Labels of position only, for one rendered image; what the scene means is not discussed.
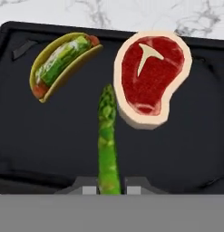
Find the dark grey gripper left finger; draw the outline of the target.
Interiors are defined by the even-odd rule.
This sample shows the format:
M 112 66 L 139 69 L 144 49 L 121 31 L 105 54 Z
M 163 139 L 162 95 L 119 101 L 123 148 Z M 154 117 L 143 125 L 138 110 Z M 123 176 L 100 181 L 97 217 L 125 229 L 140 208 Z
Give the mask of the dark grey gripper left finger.
M 56 191 L 57 195 L 97 195 L 98 186 L 96 177 L 77 177 L 74 183 L 61 190 Z

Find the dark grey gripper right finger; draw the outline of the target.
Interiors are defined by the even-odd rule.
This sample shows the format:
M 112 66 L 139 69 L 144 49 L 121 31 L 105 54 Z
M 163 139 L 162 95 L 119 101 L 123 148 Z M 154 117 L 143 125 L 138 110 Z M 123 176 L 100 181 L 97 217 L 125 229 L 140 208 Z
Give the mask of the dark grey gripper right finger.
M 166 195 L 167 192 L 152 186 L 146 177 L 125 177 L 123 180 L 125 195 Z

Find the green asparagus spear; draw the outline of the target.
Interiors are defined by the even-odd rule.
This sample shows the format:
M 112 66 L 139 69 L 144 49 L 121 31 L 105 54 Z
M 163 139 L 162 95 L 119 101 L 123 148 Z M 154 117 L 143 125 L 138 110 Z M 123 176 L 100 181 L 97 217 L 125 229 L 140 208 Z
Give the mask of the green asparagus spear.
M 115 142 L 116 99 L 111 84 L 102 89 L 98 104 L 98 184 L 102 195 L 120 195 L 121 182 Z

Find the black tray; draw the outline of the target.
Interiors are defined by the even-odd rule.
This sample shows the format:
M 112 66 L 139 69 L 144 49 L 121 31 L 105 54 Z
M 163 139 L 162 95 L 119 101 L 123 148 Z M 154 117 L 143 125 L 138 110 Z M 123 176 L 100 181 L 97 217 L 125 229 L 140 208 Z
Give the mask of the black tray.
M 36 56 L 67 28 L 0 26 L 0 178 L 55 191 L 97 175 L 97 107 L 112 81 L 123 31 L 97 30 L 102 50 L 49 101 L 29 87 Z M 224 194 L 224 40 L 188 38 L 190 77 L 174 93 L 166 123 L 135 130 L 116 122 L 123 186 L 149 182 L 171 194 Z

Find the raw red steak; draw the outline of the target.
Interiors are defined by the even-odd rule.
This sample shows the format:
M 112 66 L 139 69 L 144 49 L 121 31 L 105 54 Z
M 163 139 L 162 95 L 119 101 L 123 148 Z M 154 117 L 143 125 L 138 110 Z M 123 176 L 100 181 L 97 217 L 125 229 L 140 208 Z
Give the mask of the raw red steak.
M 190 48 L 170 31 L 142 31 L 126 39 L 113 66 L 121 117 L 135 129 L 153 130 L 170 114 L 170 99 L 189 77 Z

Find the yellow taco with green filling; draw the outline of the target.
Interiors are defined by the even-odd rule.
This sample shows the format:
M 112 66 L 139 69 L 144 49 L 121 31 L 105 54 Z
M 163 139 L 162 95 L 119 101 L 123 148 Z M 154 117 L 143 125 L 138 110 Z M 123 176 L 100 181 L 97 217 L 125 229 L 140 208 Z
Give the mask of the yellow taco with green filling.
M 47 102 L 69 78 L 100 50 L 95 35 L 68 33 L 49 43 L 35 58 L 29 77 L 30 89 L 41 103 Z

